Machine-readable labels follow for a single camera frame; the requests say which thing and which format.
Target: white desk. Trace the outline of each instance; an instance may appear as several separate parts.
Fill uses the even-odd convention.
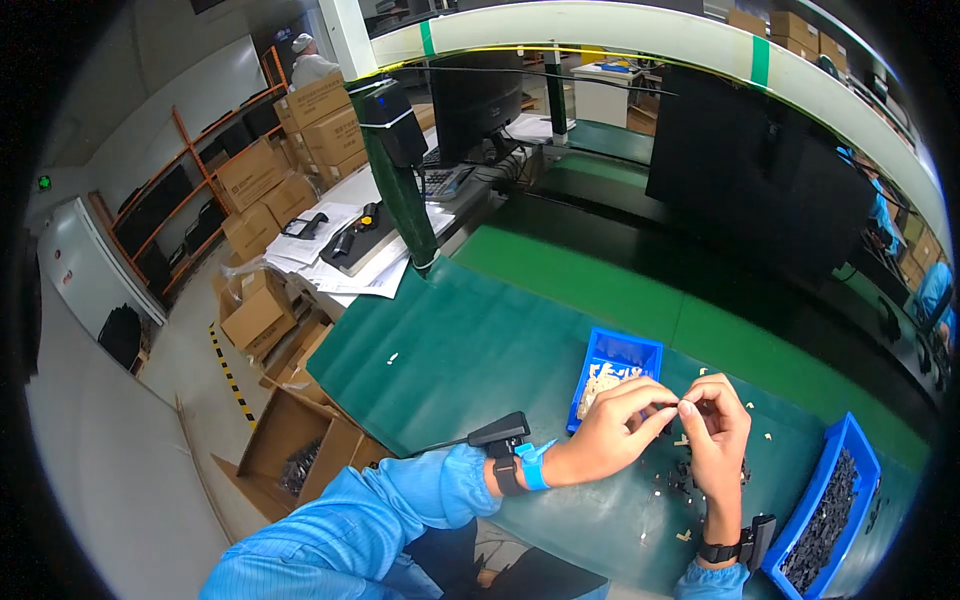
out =
[[[626,89],[603,84],[590,84],[580,80],[599,80],[620,85],[636,85],[640,72],[620,73],[605,71],[598,64],[585,64],[570,69],[578,81],[573,84],[573,101],[577,118],[617,127],[627,127],[627,102],[630,92]]]

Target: black monitor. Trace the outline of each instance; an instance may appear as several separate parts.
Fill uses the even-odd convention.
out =
[[[516,51],[468,52],[430,66],[482,69],[521,69]],[[505,152],[496,131],[520,115],[523,76],[519,73],[431,71],[433,111],[437,122],[440,163],[451,167],[470,159],[485,162],[478,151],[485,139],[493,140],[497,157]]]
[[[672,67],[646,194],[706,224],[708,242],[811,283],[859,243],[876,190],[837,140],[775,98]]]

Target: white overhead beam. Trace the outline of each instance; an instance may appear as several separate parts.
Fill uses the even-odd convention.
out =
[[[471,48],[554,43],[634,48],[638,54],[702,66],[763,87],[829,127],[876,164],[917,207],[952,260],[943,196],[913,150],[830,75],[747,32],[638,4],[545,0],[435,17],[371,42],[378,67]]]

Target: person in blue uniform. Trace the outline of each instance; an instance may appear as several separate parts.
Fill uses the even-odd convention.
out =
[[[850,166],[853,165],[851,160],[861,161],[861,159],[854,157],[853,150],[850,148],[837,146],[837,152]],[[879,175],[876,171],[867,170],[867,176],[870,178],[870,183],[873,184],[874,189],[876,189],[874,203],[871,204],[870,212],[867,214],[868,229],[875,246],[884,250],[890,256],[896,256],[897,249],[900,247],[900,240],[894,233],[894,225],[890,220],[890,210],[887,208],[887,199],[883,196]]]
[[[637,418],[644,409],[657,405],[662,408],[644,420]],[[697,379],[683,398],[646,377],[597,395],[571,439],[530,449],[522,460],[515,458],[518,468],[512,485],[536,491],[613,475],[632,464],[678,415],[692,450],[693,476],[707,497],[704,542],[736,545],[742,520],[740,468],[750,416],[722,374]],[[453,566],[455,557],[465,551],[463,545],[440,552],[435,549],[431,564],[420,564],[418,557],[427,553],[416,546],[425,533],[457,537],[466,531],[475,536],[476,517],[493,515],[502,502],[513,501],[504,500],[503,495],[493,473],[493,460],[481,449],[465,444],[412,459],[384,459],[378,469],[365,468],[363,472],[344,468],[320,498],[227,550],[200,597],[606,597],[609,582],[537,548],[497,575],[489,588],[476,584],[475,570],[458,571],[459,567]],[[472,561],[474,538],[467,536],[466,543]],[[437,568],[438,555],[445,559],[440,564],[448,565],[447,571],[456,572]],[[530,568],[524,574],[520,563],[528,556],[533,558],[527,563],[548,568]],[[458,573],[466,577],[458,578]],[[748,575],[736,557],[711,564],[698,556],[677,583],[674,597],[738,599]],[[551,591],[538,592],[544,589]]]
[[[924,279],[920,282],[920,287],[917,288],[917,293],[913,297],[913,310],[918,319],[925,319],[933,313],[944,291],[947,290],[952,281],[953,276],[950,274],[950,267],[940,261],[934,263],[927,270]],[[947,306],[934,326],[947,347],[952,349],[957,331],[957,317],[952,306]]]

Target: orange metal shelf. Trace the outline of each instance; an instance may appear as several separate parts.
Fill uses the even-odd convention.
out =
[[[140,256],[140,253],[143,252],[143,249],[146,248],[147,245],[154,240],[156,235],[160,233],[160,230],[163,229],[163,226],[165,226],[168,221],[173,219],[174,215],[177,214],[181,208],[186,206],[186,204],[190,202],[190,199],[196,196],[197,192],[203,189],[205,185],[210,185],[210,181],[204,180],[203,183],[193,188],[193,191],[187,194],[186,198],[183,199],[183,202],[181,202],[180,204],[177,204],[177,207],[174,208],[169,215],[167,215],[167,218],[163,220],[163,223],[156,226],[156,229],[154,229],[154,232],[150,234],[150,237],[147,238],[147,241],[143,243],[143,246],[140,247],[140,250],[136,251],[136,254],[133,255],[133,260],[136,260]]]
[[[269,68],[267,68],[266,57],[267,57],[268,55],[272,55],[272,57],[273,57],[273,59],[274,59],[274,64],[275,64],[275,66],[276,66],[276,71],[277,71],[277,73],[279,74],[279,77],[280,77],[280,83],[279,83],[279,84],[274,84],[274,78],[273,78],[273,76],[270,74]],[[197,153],[197,148],[196,148],[196,146],[197,146],[197,144],[198,144],[202,139],[204,139],[205,137],[207,137],[211,132],[213,132],[217,127],[219,127],[220,125],[222,125],[225,121],[229,120],[229,119],[232,118],[232,117],[235,117],[235,116],[237,115],[237,113],[240,112],[240,110],[242,110],[243,108],[249,106],[250,104],[252,104],[252,103],[254,103],[254,102],[256,102],[256,101],[258,101],[258,100],[260,100],[260,99],[262,99],[262,98],[264,98],[264,97],[266,97],[266,96],[272,95],[272,94],[274,94],[275,92],[277,92],[277,91],[279,91],[279,90],[286,90],[286,89],[287,89],[287,80],[286,80],[286,77],[283,75],[283,69],[280,67],[280,58],[279,58],[279,56],[278,56],[277,53],[276,53],[276,48],[271,47],[270,51],[268,51],[266,54],[264,54],[263,57],[261,57],[261,58],[262,58],[262,64],[263,64],[263,66],[264,66],[264,75],[267,77],[267,81],[270,82],[270,87],[269,87],[268,89],[266,89],[266,90],[264,90],[263,92],[257,94],[257,95],[254,96],[253,98],[250,98],[250,100],[246,101],[246,102],[245,102],[242,106],[240,106],[239,108],[235,108],[235,109],[232,110],[229,114],[227,114],[227,115],[221,117],[220,119],[218,119],[216,123],[214,123],[214,124],[211,125],[210,127],[206,128],[206,131],[201,132],[201,134],[198,135],[195,139],[190,139],[189,136],[187,135],[186,127],[183,125],[182,119],[180,119],[180,113],[177,111],[177,107],[174,106],[174,107],[173,107],[174,121],[177,123],[177,128],[180,130],[180,137],[183,139],[183,149],[180,150],[180,151],[177,153],[176,156],[174,156],[173,158],[171,158],[169,162],[167,162],[165,165],[163,165],[163,168],[160,169],[159,171],[157,171],[157,172],[154,174],[154,176],[151,177],[151,178],[144,184],[143,188],[142,188],[139,192],[137,192],[135,196],[133,196],[132,200],[127,204],[127,206],[124,207],[123,210],[120,211],[120,213],[116,216],[116,218],[112,221],[112,223],[109,221],[109,214],[108,214],[106,211],[104,211],[102,214],[98,211],[98,214],[99,214],[99,216],[100,216],[100,219],[101,219],[101,221],[103,221],[104,225],[106,226],[107,231],[108,231],[108,233],[109,233],[109,236],[110,236],[111,240],[113,241],[113,245],[116,246],[116,247],[120,250],[120,253],[123,255],[124,258],[127,259],[127,262],[131,265],[131,267],[133,268],[133,270],[136,272],[136,274],[140,277],[140,279],[141,279],[145,284],[149,283],[149,281],[148,281],[147,278],[144,277],[144,275],[140,272],[140,270],[137,268],[136,263],[135,263],[134,261],[140,256],[140,254],[141,254],[141,253],[143,252],[143,250],[147,247],[147,245],[150,244],[151,241],[153,241],[153,239],[156,237],[156,235],[159,233],[159,231],[160,231],[165,225],[167,225],[167,223],[170,221],[170,219],[171,219],[175,214],[177,214],[177,212],[178,212],[181,208],[183,208],[183,207],[186,205],[186,203],[189,202],[190,199],[193,198],[193,197],[197,194],[197,192],[199,192],[204,186],[209,186],[209,187],[210,187],[210,190],[213,192],[213,197],[217,199],[217,202],[220,204],[221,208],[224,210],[224,213],[225,213],[225,214],[229,214],[229,208],[228,208],[228,206],[227,206],[227,203],[225,203],[225,202],[224,202],[224,199],[220,197],[220,194],[217,192],[217,187],[212,184],[212,183],[213,183],[213,174],[206,172],[206,167],[205,167],[205,165],[204,165],[204,162],[203,162],[202,160],[200,160],[200,155]],[[270,134],[276,132],[276,131],[279,130],[279,129],[280,129],[280,126],[277,126],[277,127],[273,128],[272,130],[270,130],[269,132],[267,132],[267,134],[270,135]],[[234,157],[231,158],[230,160],[233,160],[234,158],[237,158],[238,156],[240,156],[241,154],[243,154],[243,152],[241,152],[240,154],[234,156]],[[176,208],[174,208],[174,210],[167,216],[167,218],[163,220],[163,223],[161,223],[156,229],[154,229],[154,232],[151,233],[150,237],[147,238],[147,241],[144,242],[143,246],[141,246],[140,249],[136,252],[136,254],[133,255],[133,258],[130,258],[130,256],[129,256],[129,255],[127,254],[127,252],[123,249],[123,247],[120,246],[120,242],[117,240],[117,237],[116,237],[116,235],[114,234],[114,229],[116,228],[117,224],[120,222],[120,219],[123,218],[123,216],[124,216],[125,214],[127,214],[127,212],[130,211],[130,209],[133,208],[133,207],[136,205],[137,201],[138,201],[138,200],[140,199],[140,197],[143,195],[144,190],[146,190],[148,187],[150,187],[150,185],[153,184],[154,181],[157,180],[157,178],[159,178],[161,175],[163,175],[163,173],[166,172],[166,170],[167,170],[168,168],[170,168],[170,165],[174,164],[175,162],[177,162],[178,160],[180,160],[181,158],[183,158],[183,155],[185,155],[185,154],[187,154],[187,153],[189,153],[190,155],[192,155],[192,157],[193,157],[193,159],[194,159],[194,162],[197,163],[197,167],[200,169],[201,175],[204,176],[204,181],[203,181],[200,185],[198,185],[197,187],[195,187],[195,188],[193,189],[193,191],[190,192],[190,194],[187,195],[187,197],[184,198],[183,201],[180,202],[180,204],[178,204]],[[200,247],[197,249],[197,251],[194,252],[194,253],[187,259],[187,261],[183,264],[183,266],[182,266],[180,269],[178,269],[176,273],[173,274],[173,276],[172,276],[172,278],[171,278],[171,280],[170,280],[170,283],[167,285],[166,288],[163,289],[163,292],[161,293],[162,296],[165,296],[165,295],[166,295],[166,293],[170,290],[171,287],[173,287],[173,285],[177,282],[177,280],[180,279],[181,276],[183,276],[183,273],[190,267],[190,265],[193,264],[193,262],[194,262],[194,260],[197,258],[197,256],[199,256],[199,255],[213,242],[213,240],[216,239],[216,237],[217,237],[218,235],[220,235],[220,233],[222,233],[222,232],[223,232],[223,226],[220,226],[219,228],[217,228],[216,232],[214,232],[214,234],[213,234],[212,236],[210,236],[210,238],[207,239],[207,240],[204,242],[204,244],[203,244],[202,246],[200,246]]]
[[[230,119],[230,118],[232,118],[233,116],[235,116],[236,113],[240,112],[240,110],[242,110],[243,108],[245,108],[245,107],[253,104],[253,103],[256,102],[257,100],[259,100],[260,98],[263,98],[264,96],[266,96],[266,95],[268,95],[268,94],[274,93],[275,91],[277,91],[278,89],[281,89],[281,88],[286,89],[286,85],[283,85],[283,84],[274,85],[273,87],[270,87],[270,88],[264,90],[263,92],[261,92],[261,93],[260,93],[258,96],[256,96],[255,98],[250,98],[250,100],[248,100],[247,102],[245,102],[242,107],[240,107],[240,108],[235,108],[234,110],[231,110],[230,113],[225,114],[223,117],[220,118],[219,121],[217,121],[216,123],[214,123],[214,124],[211,125],[210,127],[206,128],[206,131],[204,131],[204,132],[202,132],[200,135],[198,135],[198,136],[196,137],[196,139],[193,140],[193,145],[196,146],[198,143],[200,143],[200,140],[202,140],[202,139],[204,139],[205,137],[207,137],[207,136],[210,134],[210,132],[212,132],[213,130],[217,129],[217,128],[218,128],[220,125],[222,125],[225,121],[227,121],[228,119]]]
[[[183,263],[183,266],[180,267],[176,273],[170,277],[170,283],[167,284],[167,287],[163,288],[162,295],[166,296],[167,292],[170,291],[170,288],[173,287],[174,283],[177,283],[177,280],[183,275],[183,273],[190,268],[190,265],[193,264],[193,261],[197,260],[197,257],[204,253],[206,247],[213,243],[213,240],[217,239],[217,236],[224,232],[224,226],[219,226],[216,231],[213,232],[213,235],[206,238],[206,241],[197,248],[197,251],[190,254],[190,257],[186,259],[186,262]]]
[[[183,156],[183,155],[185,155],[186,152],[187,152],[187,150],[188,150],[187,148],[184,148],[183,150],[179,151],[176,156],[174,156],[173,158],[171,158],[168,163],[166,163],[165,165],[163,165],[163,168],[162,168],[162,169],[160,169],[159,171],[157,171],[157,172],[154,174],[153,177],[151,177],[151,178],[149,178],[149,179],[147,180],[146,184],[144,184],[144,186],[140,188],[140,191],[136,193],[136,196],[133,197],[133,200],[129,201],[129,202],[127,203],[127,205],[124,206],[124,209],[120,211],[120,214],[117,215],[117,218],[114,219],[114,220],[113,220],[113,223],[111,223],[111,224],[109,225],[110,228],[115,228],[115,227],[117,226],[117,223],[120,223],[120,219],[121,219],[125,214],[127,214],[127,211],[128,211],[128,210],[130,210],[131,208],[133,208],[133,207],[136,205],[136,201],[140,200],[140,196],[143,195],[144,190],[146,190],[148,187],[150,187],[150,184],[153,183],[154,181],[156,181],[156,178],[160,177],[160,175],[162,175],[163,172],[166,171],[167,168],[168,168],[170,165],[172,165],[173,163],[175,163],[175,162],[177,162],[178,160],[180,160],[180,157]]]

